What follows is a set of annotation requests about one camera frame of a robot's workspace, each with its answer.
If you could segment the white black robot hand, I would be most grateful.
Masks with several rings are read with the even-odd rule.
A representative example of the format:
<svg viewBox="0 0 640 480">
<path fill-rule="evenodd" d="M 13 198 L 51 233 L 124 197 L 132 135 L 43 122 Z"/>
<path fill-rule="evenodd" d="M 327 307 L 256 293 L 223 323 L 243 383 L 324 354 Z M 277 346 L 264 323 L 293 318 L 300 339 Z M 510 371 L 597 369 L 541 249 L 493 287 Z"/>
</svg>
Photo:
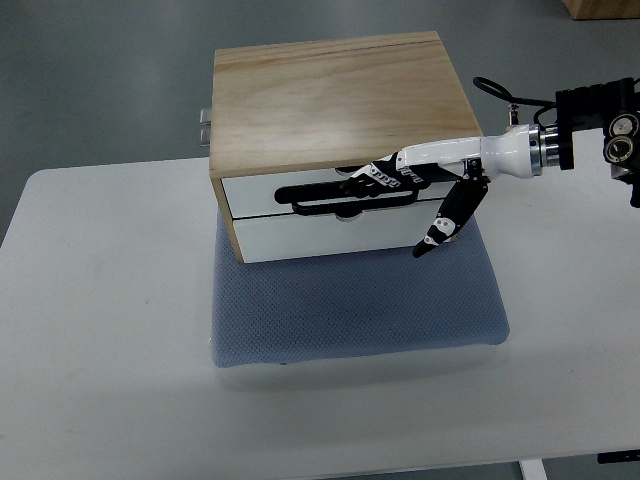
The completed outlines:
<svg viewBox="0 0 640 480">
<path fill-rule="evenodd" d="M 405 147 L 356 170 L 341 185 L 349 196 L 374 198 L 421 189 L 438 180 L 453 186 L 412 251 L 419 258 L 456 236 L 499 175 L 531 179 L 542 173 L 539 129 L 520 125 L 499 136 L 467 137 Z"/>
</svg>

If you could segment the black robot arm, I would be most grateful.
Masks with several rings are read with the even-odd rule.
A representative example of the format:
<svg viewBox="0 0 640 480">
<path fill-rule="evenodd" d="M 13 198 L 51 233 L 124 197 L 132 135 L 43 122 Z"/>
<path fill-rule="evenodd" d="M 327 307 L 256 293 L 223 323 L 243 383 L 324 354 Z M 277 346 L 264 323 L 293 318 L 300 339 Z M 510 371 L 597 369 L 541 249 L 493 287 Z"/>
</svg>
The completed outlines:
<svg viewBox="0 0 640 480">
<path fill-rule="evenodd" d="M 604 84 L 577 87 L 555 93 L 555 99 L 540 100 L 513 95 L 506 87 L 476 77 L 480 90 L 510 104 L 509 121 L 514 127 L 520 106 L 537 109 L 531 126 L 532 172 L 546 167 L 575 168 L 573 134 L 597 130 L 601 156 L 610 165 L 611 178 L 631 187 L 630 205 L 639 207 L 639 81 L 632 77 Z"/>
</svg>

